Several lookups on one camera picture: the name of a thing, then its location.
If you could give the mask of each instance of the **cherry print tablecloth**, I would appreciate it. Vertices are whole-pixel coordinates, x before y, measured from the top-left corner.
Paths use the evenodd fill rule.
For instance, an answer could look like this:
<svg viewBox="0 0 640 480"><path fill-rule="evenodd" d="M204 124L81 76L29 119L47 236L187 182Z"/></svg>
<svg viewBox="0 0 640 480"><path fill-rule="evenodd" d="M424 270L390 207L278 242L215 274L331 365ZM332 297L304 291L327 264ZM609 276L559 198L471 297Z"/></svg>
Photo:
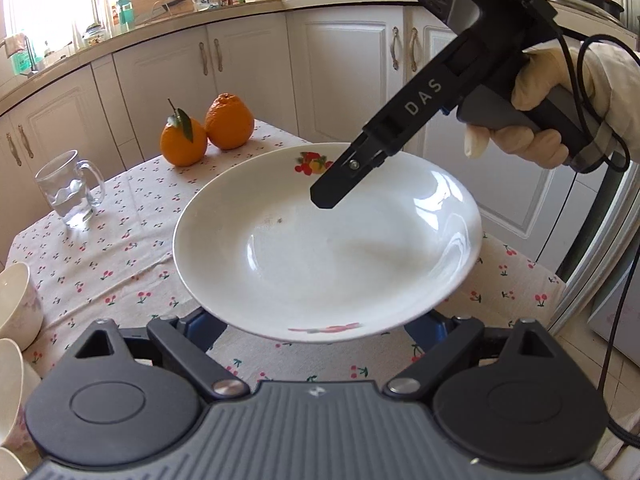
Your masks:
<svg viewBox="0 0 640 480"><path fill-rule="evenodd" d="M184 316L198 304L175 270L178 216L202 186L240 162L305 141L256 122L250 141L230 152L209 146L190 168L155 158L107 182L107 197L84 229L68 230L55 213L17 235L9 262L23 260L45 311L25 355L45 375L93 320L144 326L163 314ZM493 326L519 317L547 322L564 290L546 269L485 235L474 271L439 310L471 314ZM422 355L404 329L326 346L276 342L229 327L209 351L252 386L259 380L359 380L382 384Z"/></svg>

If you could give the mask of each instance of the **gloved hand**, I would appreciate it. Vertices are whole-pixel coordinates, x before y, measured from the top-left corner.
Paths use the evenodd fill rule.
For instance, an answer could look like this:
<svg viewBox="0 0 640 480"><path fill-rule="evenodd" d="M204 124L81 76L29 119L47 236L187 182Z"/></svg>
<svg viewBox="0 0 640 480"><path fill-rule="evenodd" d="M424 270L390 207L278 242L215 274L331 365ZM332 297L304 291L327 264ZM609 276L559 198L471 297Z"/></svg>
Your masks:
<svg viewBox="0 0 640 480"><path fill-rule="evenodd" d="M570 47L570 52L575 67L578 48ZM572 91L569 71L558 42L534 47L526 54L529 63L518 74L511 95L511 103L517 110L535 108L558 84ZM594 109L625 140L631 159L640 161L640 67L620 47L595 43L584 57L583 74L585 89ZM525 126L491 131L482 126L468 125L466 156L476 158L482 155L490 139L505 153L513 153L546 169L560 166L568 155L560 133L555 130L544 130L534 135Z"/></svg>

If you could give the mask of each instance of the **white plate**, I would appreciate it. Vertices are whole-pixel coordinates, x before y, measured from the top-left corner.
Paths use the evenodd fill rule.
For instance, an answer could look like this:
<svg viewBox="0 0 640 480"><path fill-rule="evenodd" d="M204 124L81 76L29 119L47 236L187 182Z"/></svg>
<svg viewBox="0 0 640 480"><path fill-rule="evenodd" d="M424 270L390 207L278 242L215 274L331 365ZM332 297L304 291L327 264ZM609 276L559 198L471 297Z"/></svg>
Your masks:
<svg viewBox="0 0 640 480"><path fill-rule="evenodd" d="M482 243L478 206L445 171L398 153L334 209L309 187L348 144L285 148L209 182L174 232L178 274L217 318L278 340L327 343L385 332L462 283Z"/></svg>

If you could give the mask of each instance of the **clear glass cup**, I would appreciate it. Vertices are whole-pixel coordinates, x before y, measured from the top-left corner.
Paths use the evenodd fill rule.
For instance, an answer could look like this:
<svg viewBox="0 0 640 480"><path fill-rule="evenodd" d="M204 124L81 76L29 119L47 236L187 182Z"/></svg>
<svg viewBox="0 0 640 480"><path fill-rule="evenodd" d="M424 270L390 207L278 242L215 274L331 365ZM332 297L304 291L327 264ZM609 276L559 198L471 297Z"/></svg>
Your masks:
<svg viewBox="0 0 640 480"><path fill-rule="evenodd" d="M84 171L94 174L100 186L100 198L95 198L86 185ZM104 200L104 179L98 168L88 160L79 160L78 151L71 150L44 165L36 182L53 210L69 227L77 227L94 213L93 208Z"/></svg>

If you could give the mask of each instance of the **black cable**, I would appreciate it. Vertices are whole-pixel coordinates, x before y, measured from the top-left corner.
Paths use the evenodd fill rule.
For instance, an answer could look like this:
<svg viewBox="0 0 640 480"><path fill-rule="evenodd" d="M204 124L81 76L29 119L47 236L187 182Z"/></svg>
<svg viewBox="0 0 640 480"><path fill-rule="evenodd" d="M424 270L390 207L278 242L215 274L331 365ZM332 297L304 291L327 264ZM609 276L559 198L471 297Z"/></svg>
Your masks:
<svg viewBox="0 0 640 480"><path fill-rule="evenodd" d="M589 99L589 95L584 86L584 56L587 52L587 49L592 43L596 43L599 41L608 41L609 43L615 43L616 45L622 47L632 58L633 60L640 66L640 59L636 56L636 53L631 50L625 43L620 41L618 38L614 38L609 34L596 34L595 36L591 36L584 40L582 45L580 46L580 50L578 51L578 59L576 62L576 69L574 68L574 62L571 58L571 53L569 52L569 47L566 44L566 40L562 35L561 31L558 31L558 41L560 43L560 47L562 49L562 54L564 55L564 60L566 61L567 69L569 71L569 80L571 81L571 88L574 94L574 103L575 108L578 112L578 120L580 121L580 127L582 132L588 140L589 143L593 142L594 137L591 135L589 127L587 126L587 121L584 117L584 110L582 107L584 106L587 111L596 119L598 122L602 123L603 118L601 118L597 112L594 110L593 105ZM615 165L612 160L606 155L604 156L604 161L607 166L609 166L613 171L617 173L625 173L626 170L629 169L631 165L631 155L629 153L629 148L626 145L626 142L618 135L617 132L611 129L611 135L616 140L616 142L622 147L622 150L625 155L625 163L622 166Z"/></svg>
<svg viewBox="0 0 640 480"><path fill-rule="evenodd" d="M586 110L599 122L602 124L604 118L600 117L596 110L593 108L593 104L589 99L589 95L587 94L585 85L584 85L584 56L587 53L587 49L592 43L596 43L599 41L607 41L609 43L614 43L617 46L621 47L626 53L628 53L632 59L636 62L638 66L640 66L640 58L636 55L636 53L629 48L625 43L620 41L618 38L614 38L609 34L596 34L587 38L582 45L580 46L580 50L578 51L578 58L576 60L576 70L574 70L574 62L571 58L571 53L569 52L569 47L566 44L566 40L561 32L558 33L558 41L560 42L560 47L562 48L562 53L564 54L564 60L566 61L567 69L569 71L569 79L571 81L571 87L574 94L574 102L575 107L578 111L578 120L580 121L580 126L582 127L582 132L585 135L586 140L593 142L594 137L591 135L589 127L587 126L587 122L584 117L584 111L582 107L586 108ZM625 155L625 163L622 166L615 165L609 157L607 157L606 153L603 154L605 163L615 172L625 173L626 170L629 169L631 165L631 155L629 153L629 148L626 145L626 142L618 135L616 131L611 129L611 136L616 140L616 142L622 148ZM626 294L629 290L629 285L631 284L631 279L636 272L636 267L638 266L638 260L640 260L640 245L636 249L636 254L634 255L633 262L631 263L631 267L629 268L629 274L625 280L625 286L622 290L622 296L620 296L620 301L618 302L618 308L616 309L616 315L614 317L613 323L611 325L611 332L609 334L609 341L607 342L607 351L604 356L604 362L602 364L602 373L600 374L600 381L598 382L598 391L604 396L604 386L607 381L607 372L609 370L609 362L611 359L611 353L613 351L613 342L616 337L616 332L618 330L618 323L620 322L620 315L622 314L622 309L626 300ZM607 425L609 431L616 437L618 437L622 442L628 444L629 446L640 449L640 436L629 433L622 426L620 426L615 420L613 420L612 416L609 415L609 423Z"/></svg>

